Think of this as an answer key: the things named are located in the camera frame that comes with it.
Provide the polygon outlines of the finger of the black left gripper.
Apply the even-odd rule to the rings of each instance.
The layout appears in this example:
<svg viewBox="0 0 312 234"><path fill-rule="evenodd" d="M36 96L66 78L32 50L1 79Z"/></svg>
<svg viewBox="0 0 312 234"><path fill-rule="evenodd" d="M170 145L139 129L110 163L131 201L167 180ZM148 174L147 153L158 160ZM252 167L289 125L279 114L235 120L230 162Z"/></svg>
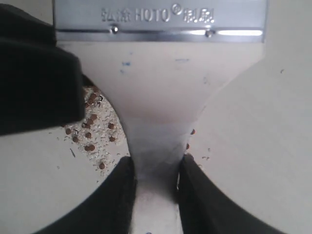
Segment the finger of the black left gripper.
<svg viewBox="0 0 312 234"><path fill-rule="evenodd" d="M62 126L85 116L79 59L56 46L52 25L0 7L0 133Z"/></svg>

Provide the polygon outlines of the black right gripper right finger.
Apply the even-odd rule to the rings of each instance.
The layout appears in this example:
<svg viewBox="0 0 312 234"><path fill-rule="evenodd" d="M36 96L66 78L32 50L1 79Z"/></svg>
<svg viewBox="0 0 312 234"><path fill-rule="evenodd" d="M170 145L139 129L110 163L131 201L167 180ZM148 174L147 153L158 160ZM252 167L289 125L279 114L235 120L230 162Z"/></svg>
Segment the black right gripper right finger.
<svg viewBox="0 0 312 234"><path fill-rule="evenodd" d="M254 217L222 193L191 155L179 169L178 204L185 234L274 234L275 228Z"/></svg>

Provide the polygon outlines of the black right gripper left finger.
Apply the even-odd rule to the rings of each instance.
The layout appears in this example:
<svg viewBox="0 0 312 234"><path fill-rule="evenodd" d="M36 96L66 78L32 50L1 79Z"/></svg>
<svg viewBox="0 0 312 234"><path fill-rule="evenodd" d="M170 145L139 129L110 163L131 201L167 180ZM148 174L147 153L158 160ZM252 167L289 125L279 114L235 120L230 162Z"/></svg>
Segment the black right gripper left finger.
<svg viewBox="0 0 312 234"><path fill-rule="evenodd" d="M79 206L40 234L127 234L137 181L129 156L122 157L104 182Z"/></svg>

